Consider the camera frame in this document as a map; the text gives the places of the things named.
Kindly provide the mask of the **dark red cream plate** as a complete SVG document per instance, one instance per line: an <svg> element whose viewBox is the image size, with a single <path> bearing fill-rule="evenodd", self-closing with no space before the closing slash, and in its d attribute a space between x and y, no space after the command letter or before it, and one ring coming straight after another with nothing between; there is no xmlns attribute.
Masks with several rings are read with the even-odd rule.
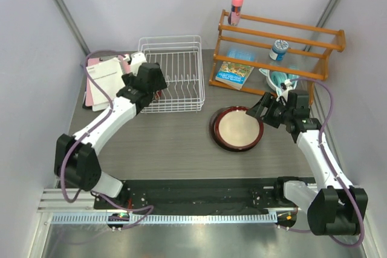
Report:
<svg viewBox="0 0 387 258"><path fill-rule="evenodd" d="M223 144L221 148L230 152L245 152L254 148L264 134L263 123L247 115L247 107L224 109L215 121L216 136Z"/></svg>

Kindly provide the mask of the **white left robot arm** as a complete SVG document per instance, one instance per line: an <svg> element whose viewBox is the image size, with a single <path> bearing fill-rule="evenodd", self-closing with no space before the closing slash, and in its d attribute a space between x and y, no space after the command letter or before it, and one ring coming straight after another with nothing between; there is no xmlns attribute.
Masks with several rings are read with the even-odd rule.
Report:
<svg viewBox="0 0 387 258"><path fill-rule="evenodd" d="M71 185L79 191L107 196L114 208L121 209L128 204L129 195L122 181L102 171L98 155L109 139L149 106L167 84L160 65L149 63L141 52L87 63L84 69L90 93L103 95L108 107L74 135L63 134L57 139L54 172L67 202L75 201L65 189Z"/></svg>

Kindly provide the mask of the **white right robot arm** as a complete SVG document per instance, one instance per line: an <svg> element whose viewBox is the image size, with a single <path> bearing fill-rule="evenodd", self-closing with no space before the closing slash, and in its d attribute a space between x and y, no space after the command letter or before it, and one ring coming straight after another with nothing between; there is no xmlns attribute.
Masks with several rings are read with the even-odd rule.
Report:
<svg viewBox="0 0 387 258"><path fill-rule="evenodd" d="M273 199L281 207L291 202L306 212L310 231L316 236L365 237L364 217L368 195L355 187L339 167L327 145L326 123L310 116L310 96L295 89L293 80L282 83L282 93L274 97L266 92L247 115L271 127L284 125L294 143L302 151L313 172L317 191L303 181L290 179L273 191Z"/></svg>

